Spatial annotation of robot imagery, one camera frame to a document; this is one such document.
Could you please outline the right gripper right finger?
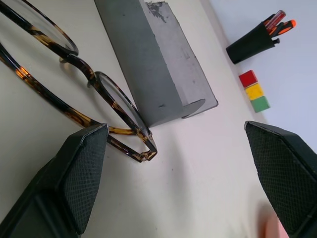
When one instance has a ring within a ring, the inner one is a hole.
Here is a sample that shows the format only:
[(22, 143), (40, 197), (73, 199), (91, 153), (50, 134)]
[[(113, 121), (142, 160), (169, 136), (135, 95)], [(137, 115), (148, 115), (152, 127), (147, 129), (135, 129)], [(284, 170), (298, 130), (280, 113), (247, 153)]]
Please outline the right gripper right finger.
[(289, 237), (317, 237), (317, 153), (297, 134), (245, 122), (261, 186)]

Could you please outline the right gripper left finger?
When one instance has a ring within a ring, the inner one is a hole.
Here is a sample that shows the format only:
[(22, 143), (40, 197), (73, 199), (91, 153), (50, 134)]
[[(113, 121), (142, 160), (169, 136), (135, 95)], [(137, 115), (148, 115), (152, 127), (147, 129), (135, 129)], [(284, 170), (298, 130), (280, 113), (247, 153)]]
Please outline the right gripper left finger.
[(81, 238), (100, 186), (109, 128), (70, 135), (0, 223), (0, 238)]

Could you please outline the tortoiseshell glasses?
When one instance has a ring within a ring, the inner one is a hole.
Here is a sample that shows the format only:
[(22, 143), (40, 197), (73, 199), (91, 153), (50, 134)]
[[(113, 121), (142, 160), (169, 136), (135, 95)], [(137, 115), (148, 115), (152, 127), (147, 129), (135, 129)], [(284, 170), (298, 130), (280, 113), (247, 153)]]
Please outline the tortoiseshell glasses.
[[(128, 126), (128, 128), (111, 126), (109, 127), (110, 134), (137, 136), (146, 145), (148, 150), (139, 153), (112, 136), (109, 136), (107, 139), (110, 145), (139, 163), (150, 161), (157, 155), (158, 150), (151, 131), (145, 125), (140, 113), (126, 94), (105, 73), (93, 71), (84, 60), (80, 59), (76, 44), (51, 19), (27, 0), (0, 0), (0, 13), (58, 55), (61, 64), (68, 63), (84, 74), (88, 80), (87, 86), (93, 87)], [(1, 43), (0, 61), (44, 100), (77, 124), (83, 127), (98, 124), (98, 121), (77, 111), (36, 80), (10, 55)]]

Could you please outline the pink plate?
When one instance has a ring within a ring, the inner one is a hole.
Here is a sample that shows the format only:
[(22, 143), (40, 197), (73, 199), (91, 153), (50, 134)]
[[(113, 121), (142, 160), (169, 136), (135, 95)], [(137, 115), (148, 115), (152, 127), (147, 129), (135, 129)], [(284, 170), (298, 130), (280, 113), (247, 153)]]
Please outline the pink plate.
[(290, 238), (270, 204), (259, 205), (257, 238)]

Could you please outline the green block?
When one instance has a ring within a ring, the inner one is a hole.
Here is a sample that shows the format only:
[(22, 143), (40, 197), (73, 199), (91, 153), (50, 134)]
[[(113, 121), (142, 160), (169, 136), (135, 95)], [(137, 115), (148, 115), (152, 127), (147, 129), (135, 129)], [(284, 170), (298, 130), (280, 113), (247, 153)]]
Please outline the green block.
[(255, 113), (259, 113), (270, 108), (270, 105), (268, 103), (266, 96), (262, 96), (252, 100), (251, 104)]

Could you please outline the yellow block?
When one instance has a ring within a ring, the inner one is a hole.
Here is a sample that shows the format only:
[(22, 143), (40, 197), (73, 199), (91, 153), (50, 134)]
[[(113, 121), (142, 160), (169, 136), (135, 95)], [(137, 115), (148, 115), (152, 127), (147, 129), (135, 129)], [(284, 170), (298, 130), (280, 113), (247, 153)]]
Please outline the yellow block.
[(262, 96), (264, 96), (264, 92), (259, 83), (253, 84), (247, 88), (245, 88), (245, 92), (250, 101), (256, 100)]

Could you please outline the red block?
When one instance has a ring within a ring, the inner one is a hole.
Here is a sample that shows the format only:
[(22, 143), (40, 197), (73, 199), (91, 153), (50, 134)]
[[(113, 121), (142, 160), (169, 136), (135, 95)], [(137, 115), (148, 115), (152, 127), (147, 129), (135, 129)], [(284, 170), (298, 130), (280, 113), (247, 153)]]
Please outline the red block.
[(258, 82), (254, 72), (252, 70), (249, 70), (241, 75), (239, 75), (240, 82), (243, 86), (243, 88), (247, 88), (253, 84), (256, 84)]

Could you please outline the black pen holder cup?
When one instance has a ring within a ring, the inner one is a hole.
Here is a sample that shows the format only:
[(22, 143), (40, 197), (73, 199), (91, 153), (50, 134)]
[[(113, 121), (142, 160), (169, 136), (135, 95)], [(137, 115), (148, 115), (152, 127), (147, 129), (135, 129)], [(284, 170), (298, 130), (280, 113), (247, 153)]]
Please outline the black pen holder cup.
[(263, 51), (275, 47), (265, 25), (261, 22), (246, 35), (226, 48), (233, 64), (238, 64)]

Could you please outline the grey glasses case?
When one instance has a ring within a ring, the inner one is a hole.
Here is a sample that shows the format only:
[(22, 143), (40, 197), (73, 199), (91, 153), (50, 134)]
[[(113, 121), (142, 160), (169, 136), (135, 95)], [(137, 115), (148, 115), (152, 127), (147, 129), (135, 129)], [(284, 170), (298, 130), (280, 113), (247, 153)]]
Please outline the grey glasses case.
[(134, 102), (148, 127), (186, 119), (218, 106), (167, 2), (94, 1)]

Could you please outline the red handled screwdriver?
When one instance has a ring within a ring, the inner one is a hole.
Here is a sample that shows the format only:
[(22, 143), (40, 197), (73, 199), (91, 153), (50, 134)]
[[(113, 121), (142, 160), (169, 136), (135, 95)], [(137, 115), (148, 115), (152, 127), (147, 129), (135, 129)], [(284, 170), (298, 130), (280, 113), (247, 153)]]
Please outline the red handled screwdriver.
[(275, 27), (284, 17), (286, 13), (282, 10), (279, 10), (277, 13), (272, 14), (269, 18), (264, 21), (264, 25), (267, 29)]

